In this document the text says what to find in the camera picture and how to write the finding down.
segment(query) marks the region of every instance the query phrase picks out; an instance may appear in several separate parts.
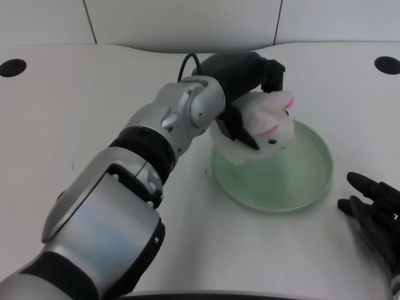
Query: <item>white table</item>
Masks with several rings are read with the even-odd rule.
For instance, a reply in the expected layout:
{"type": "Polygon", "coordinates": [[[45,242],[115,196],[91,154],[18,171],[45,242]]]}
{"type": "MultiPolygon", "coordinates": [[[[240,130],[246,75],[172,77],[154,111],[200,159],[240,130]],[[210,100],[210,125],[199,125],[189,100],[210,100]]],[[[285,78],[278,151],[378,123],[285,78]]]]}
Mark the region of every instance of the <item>white table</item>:
{"type": "MultiPolygon", "coordinates": [[[[210,167],[206,174],[211,141],[207,133],[196,138],[165,185],[159,212],[166,239],[136,291],[385,299],[384,268],[336,201],[359,194],[348,171],[400,188],[400,75],[374,67],[379,56],[400,59],[400,44],[285,44],[258,52],[286,66],[291,115],[329,146],[331,192],[290,214],[252,211],[220,190],[210,167]]],[[[120,46],[0,47],[0,63],[27,62],[21,75],[0,77],[0,279],[40,251],[58,194],[131,114],[176,80],[183,57],[120,46]]],[[[193,67],[190,61],[186,74],[193,67]]]]}

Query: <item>black hole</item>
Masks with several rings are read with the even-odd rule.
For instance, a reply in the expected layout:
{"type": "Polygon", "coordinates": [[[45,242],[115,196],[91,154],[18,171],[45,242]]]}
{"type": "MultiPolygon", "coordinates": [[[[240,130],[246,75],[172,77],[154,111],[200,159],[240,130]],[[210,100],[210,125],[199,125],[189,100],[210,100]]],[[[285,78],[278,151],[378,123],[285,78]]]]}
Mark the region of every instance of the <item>black hole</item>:
{"type": "Polygon", "coordinates": [[[26,62],[22,59],[12,59],[0,66],[0,76],[14,77],[20,75],[26,69],[26,62]]]}
{"type": "Polygon", "coordinates": [[[375,66],[378,70],[385,74],[400,74],[400,61],[393,57],[381,56],[375,59],[375,66]]]}

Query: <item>plush toy face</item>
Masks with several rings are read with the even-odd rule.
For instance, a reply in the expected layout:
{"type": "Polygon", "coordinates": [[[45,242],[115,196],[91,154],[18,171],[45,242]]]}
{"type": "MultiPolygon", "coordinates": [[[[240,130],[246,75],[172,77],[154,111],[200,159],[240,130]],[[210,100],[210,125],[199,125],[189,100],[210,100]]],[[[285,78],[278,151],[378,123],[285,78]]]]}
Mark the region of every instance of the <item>plush toy face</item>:
{"type": "Polygon", "coordinates": [[[285,111],[293,101],[290,92],[249,92],[233,102],[242,114],[243,127],[257,142],[259,150],[228,139],[216,124],[211,124],[211,138],[234,164],[271,156],[288,146],[294,137],[293,120],[285,111]]]}

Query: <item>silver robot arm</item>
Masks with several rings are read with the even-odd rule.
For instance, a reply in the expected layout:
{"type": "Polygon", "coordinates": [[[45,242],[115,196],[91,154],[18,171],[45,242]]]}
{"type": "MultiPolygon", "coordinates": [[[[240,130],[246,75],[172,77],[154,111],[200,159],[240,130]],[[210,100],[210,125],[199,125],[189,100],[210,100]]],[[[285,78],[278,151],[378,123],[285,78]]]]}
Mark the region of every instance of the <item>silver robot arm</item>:
{"type": "Polygon", "coordinates": [[[0,282],[0,300],[98,300],[131,292],[163,243],[155,210],[163,184],[224,107],[212,77],[165,85],[60,195],[44,225],[42,251],[0,282]]]}

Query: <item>light green plate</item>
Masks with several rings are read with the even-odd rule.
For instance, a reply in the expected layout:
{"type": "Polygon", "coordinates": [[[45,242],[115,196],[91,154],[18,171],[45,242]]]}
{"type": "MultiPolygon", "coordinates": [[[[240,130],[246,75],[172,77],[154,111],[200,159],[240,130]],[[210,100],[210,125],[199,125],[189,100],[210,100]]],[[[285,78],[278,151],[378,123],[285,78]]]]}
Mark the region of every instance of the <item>light green plate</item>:
{"type": "Polygon", "coordinates": [[[221,187],[263,211],[292,211],[322,199],[332,182],[331,153],[311,128],[297,121],[294,126],[295,137],[286,149],[239,166],[214,147],[211,164],[221,187]]]}

